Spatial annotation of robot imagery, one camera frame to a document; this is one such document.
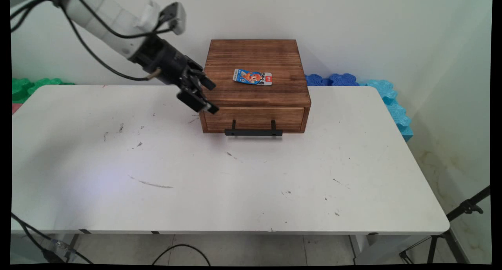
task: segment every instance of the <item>black metal handle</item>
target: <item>black metal handle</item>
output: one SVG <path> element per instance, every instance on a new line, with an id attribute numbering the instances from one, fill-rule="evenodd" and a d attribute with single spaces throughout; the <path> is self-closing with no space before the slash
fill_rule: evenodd
<path id="1" fill-rule="evenodd" d="M 270 130 L 235 129 L 235 120 L 232 120 L 232 129 L 225 129 L 226 136 L 282 136 L 282 130 L 276 129 L 276 121 L 271 121 Z"/>

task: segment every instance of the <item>wooden box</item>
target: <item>wooden box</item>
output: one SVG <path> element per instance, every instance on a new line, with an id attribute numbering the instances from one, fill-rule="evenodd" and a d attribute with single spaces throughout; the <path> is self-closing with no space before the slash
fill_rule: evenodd
<path id="1" fill-rule="evenodd" d="M 233 81 L 235 69 L 269 72 L 271 86 Z M 303 133 L 310 95 L 296 40 L 212 40 L 204 72 L 216 84 L 205 90 L 219 106 L 216 114 L 199 113 L 204 133 L 236 129 L 271 129 L 271 120 L 284 133 Z"/>

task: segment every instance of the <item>robotic arm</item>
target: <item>robotic arm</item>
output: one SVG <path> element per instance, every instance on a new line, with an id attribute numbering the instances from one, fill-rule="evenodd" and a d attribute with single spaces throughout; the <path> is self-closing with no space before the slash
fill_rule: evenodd
<path id="1" fill-rule="evenodd" d="M 137 18 L 113 0 L 52 2 L 63 9 L 69 20 L 100 38 L 128 60 L 140 64 L 149 73 L 141 80 L 157 78 L 165 84 L 175 84 L 180 88 L 178 99 L 196 112 L 215 114 L 218 111 L 219 108 L 202 93 L 201 85 L 209 90 L 216 86 L 204 74 L 203 68 L 157 35 L 164 32 L 157 31 L 164 23 L 174 34 L 180 35 L 185 31 L 185 11 L 181 3 L 174 2 L 160 10 L 158 4 L 150 0 L 142 16 Z"/>

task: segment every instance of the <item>tripod stand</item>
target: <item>tripod stand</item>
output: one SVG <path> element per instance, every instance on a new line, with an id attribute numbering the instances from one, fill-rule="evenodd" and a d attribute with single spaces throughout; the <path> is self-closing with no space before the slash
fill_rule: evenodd
<path id="1" fill-rule="evenodd" d="M 474 195 L 472 198 L 467 199 L 463 201 L 458 207 L 450 211 L 446 215 L 446 218 L 448 218 L 448 221 L 453 221 L 455 218 L 458 216 L 462 215 L 463 213 L 471 214 L 472 212 L 476 211 L 479 212 L 479 214 L 483 213 L 483 210 L 477 206 L 477 203 L 486 198 L 487 196 L 490 195 L 490 186 L 484 188 L 482 191 Z M 444 238 L 446 239 L 446 243 L 448 243 L 448 246 L 450 247 L 451 251 L 453 252 L 453 255 L 455 256 L 455 260 L 457 260 L 457 263 L 467 263 L 466 256 L 462 253 L 462 250 L 458 246 L 457 240 L 453 236 L 451 229 L 448 229 L 448 231 L 442 233 L 441 235 L 432 235 L 431 236 L 431 246 L 429 248 L 429 255 L 427 257 L 427 263 L 432 263 L 434 261 L 434 254 L 436 252 L 436 244 L 438 238 Z M 409 256 L 406 254 L 406 251 L 415 247 L 418 244 L 412 245 L 411 247 L 403 250 L 401 253 L 399 253 L 399 256 L 407 263 L 411 264 L 413 263 L 411 259 L 409 259 Z"/>

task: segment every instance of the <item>electrical cable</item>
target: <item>electrical cable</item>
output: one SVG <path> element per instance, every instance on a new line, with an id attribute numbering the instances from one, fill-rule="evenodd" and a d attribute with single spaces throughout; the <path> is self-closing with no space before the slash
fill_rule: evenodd
<path id="1" fill-rule="evenodd" d="M 27 8 L 25 10 L 25 13 L 23 13 L 23 16 L 21 17 L 21 19 L 18 21 L 18 23 L 16 25 L 14 25 L 14 27 L 11 28 L 11 33 L 16 31 L 20 26 L 21 24 L 23 24 L 23 21 L 26 19 L 28 13 L 30 13 L 30 11 L 34 8 L 35 6 L 30 6 L 29 8 Z"/>
<path id="2" fill-rule="evenodd" d="M 32 0 L 31 2 L 25 4 L 22 8 L 18 9 L 17 11 L 15 11 L 12 15 L 11 15 L 11 20 L 13 18 L 15 18 L 20 12 L 24 11 L 23 13 L 23 16 L 21 17 L 21 19 L 19 19 L 18 23 L 11 28 L 11 33 L 16 31 L 20 26 L 21 24 L 23 24 L 23 22 L 25 21 L 28 13 L 30 13 L 30 11 L 35 7 L 37 6 L 38 4 L 41 4 L 42 2 L 45 2 L 47 0 Z"/>
<path id="3" fill-rule="evenodd" d="M 14 220 L 16 220 L 21 225 L 21 227 L 23 228 L 23 231 L 25 231 L 26 236 L 28 236 L 28 238 L 30 238 L 30 240 L 36 245 L 36 247 L 38 247 L 41 250 L 41 252 L 43 252 L 45 259 L 48 259 L 48 261 L 49 261 L 49 259 L 53 259 L 53 261 L 62 261 L 62 259 L 58 259 L 58 256 L 56 254 L 54 254 L 53 252 L 51 252 L 51 251 L 43 248 L 39 243 L 37 243 L 36 240 L 33 238 L 33 236 L 31 236 L 30 231 L 28 231 L 27 228 L 32 229 L 35 233 L 39 234 L 44 239 L 48 239 L 48 240 L 52 241 L 52 238 L 50 238 L 49 236 L 43 234 L 39 230 L 35 229 L 30 224 L 24 222 L 23 220 L 21 220 L 18 216 L 16 216 L 12 212 L 11 212 L 11 218 L 13 218 Z M 75 251 L 75 254 L 77 254 L 78 256 L 81 257 L 81 259 L 84 259 L 89 264 L 93 264 L 83 254 L 81 254 L 80 252 L 78 252 L 75 249 L 73 249 L 73 250 Z"/>
<path id="4" fill-rule="evenodd" d="M 110 26 L 108 26 L 100 17 L 93 11 L 93 9 L 84 1 L 84 0 L 79 0 L 85 7 L 86 9 L 101 23 L 111 34 L 114 34 L 115 36 L 119 38 L 139 38 L 139 37 L 144 37 L 144 36 L 150 36 L 150 35 L 155 35 L 155 34 L 161 34 L 161 33 L 166 33 L 172 30 L 172 28 L 168 29 L 163 29 L 156 31 L 156 28 L 158 28 L 160 25 L 157 25 L 155 28 L 155 31 L 153 32 L 147 32 L 147 33 L 141 33 L 141 34 L 135 34 L 135 35 L 123 35 L 120 33 L 115 32 Z"/>
<path id="5" fill-rule="evenodd" d="M 108 66 L 106 63 L 104 63 L 104 61 L 102 61 L 99 57 L 97 57 L 97 55 L 95 55 L 93 53 L 93 51 L 88 47 L 88 45 L 84 42 L 84 40 L 80 36 L 79 32 L 77 31 L 77 28 L 73 24 L 73 21 L 68 16 L 68 13 L 66 13 L 66 10 L 64 9 L 64 7 L 61 6 L 61 9 L 63 10 L 64 15 L 66 16 L 66 19 L 68 19 L 68 22 L 70 23 L 70 26 L 73 29 L 73 32 L 77 36 L 77 39 L 84 46 L 84 48 L 89 52 L 89 54 L 91 54 L 91 56 L 93 56 L 93 58 L 95 60 L 97 60 L 102 66 L 104 66 L 104 68 L 110 70 L 111 72 L 113 72 L 113 73 L 117 74 L 118 76 L 123 77 L 125 79 L 129 79 L 129 80 L 133 80 L 133 81 L 148 81 L 149 80 L 148 77 L 138 78 L 138 77 L 131 77 L 131 76 L 128 76 L 126 74 L 122 74 L 122 73 L 118 72 L 117 70 L 115 70 L 115 69 L 111 68 L 110 66 Z"/>
<path id="6" fill-rule="evenodd" d="M 211 263 L 209 263 L 209 260 L 207 259 L 207 257 L 200 251 L 198 250 L 196 247 L 193 247 L 191 245 L 185 245 L 183 243 L 179 244 L 179 245 L 174 245 L 174 246 L 171 246 L 171 247 L 168 247 L 164 252 L 162 252 L 157 258 L 156 260 L 152 263 L 152 265 L 155 265 L 155 263 L 158 261 L 158 259 L 160 259 L 160 257 L 162 257 L 166 252 L 168 252 L 169 250 L 175 248 L 175 247 L 179 247 L 179 246 L 186 246 L 186 247 L 190 247 L 191 249 L 195 249 L 197 252 L 199 252 L 203 257 L 204 259 L 206 259 L 206 262 L 207 262 L 207 265 L 208 266 L 211 266 Z"/>
<path id="7" fill-rule="evenodd" d="M 29 8 L 30 6 L 37 5 L 41 2 L 45 2 L 47 0 L 32 0 L 31 2 L 28 2 L 24 6 L 21 6 L 17 11 L 14 11 L 14 13 L 11 14 L 11 20 L 15 18 L 19 13 L 23 12 L 25 9 Z"/>
<path id="8" fill-rule="evenodd" d="M 420 240 L 418 243 L 415 243 L 414 245 L 412 245 L 411 247 L 408 247 L 407 249 L 405 249 L 405 250 L 403 250 L 403 251 L 404 251 L 404 252 L 406 252 L 406 251 L 408 251 L 408 250 L 410 250 L 410 249 L 412 249 L 412 248 L 414 248 L 414 247 L 416 247 L 416 246 L 420 245 L 421 243 L 425 242 L 426 240 L 428 240 L 428 239 L 430 239 L 430 238 L 432 238 L 432 237 L 431 237 L 431 236 L 429 236 L 429 237 L 427 237 L 427 238 L 424 238 L 424 239 Z"/>

